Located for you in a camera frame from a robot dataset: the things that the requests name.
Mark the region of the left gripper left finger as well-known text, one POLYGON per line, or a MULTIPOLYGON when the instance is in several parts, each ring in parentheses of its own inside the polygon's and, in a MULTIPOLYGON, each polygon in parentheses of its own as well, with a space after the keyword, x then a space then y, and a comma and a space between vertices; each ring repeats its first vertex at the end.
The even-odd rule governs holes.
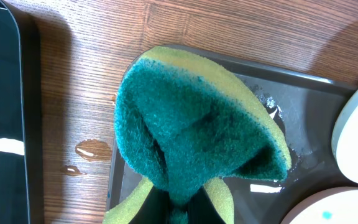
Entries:
POLYGON ((129 224, 169 224, 170 198, 166 191, 152 187, 129 224))

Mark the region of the green yellow sponge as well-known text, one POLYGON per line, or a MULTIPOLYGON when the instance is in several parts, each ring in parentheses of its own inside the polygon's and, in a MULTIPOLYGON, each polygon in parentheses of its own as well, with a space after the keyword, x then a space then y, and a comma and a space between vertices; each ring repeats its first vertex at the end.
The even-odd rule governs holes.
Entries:
POLYGON ((134 61, 118 89, 114 129, 120 155, 142 179, 105 223, 129 223, 152 187, 169 194, 169 223, 188 223, 187 203, 201 187, 232 223, 225 177, 283 181, 291 168, 285 136, 259 99, 185 50, 158 46, 134 61))

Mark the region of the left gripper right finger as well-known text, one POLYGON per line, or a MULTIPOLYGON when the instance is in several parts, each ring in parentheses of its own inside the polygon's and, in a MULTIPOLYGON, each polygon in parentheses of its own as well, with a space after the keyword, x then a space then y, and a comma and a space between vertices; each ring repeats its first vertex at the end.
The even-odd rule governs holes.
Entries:
POLYGON ((225 224, 214 208, 204 187, 187 203, 188 224, 225 224))

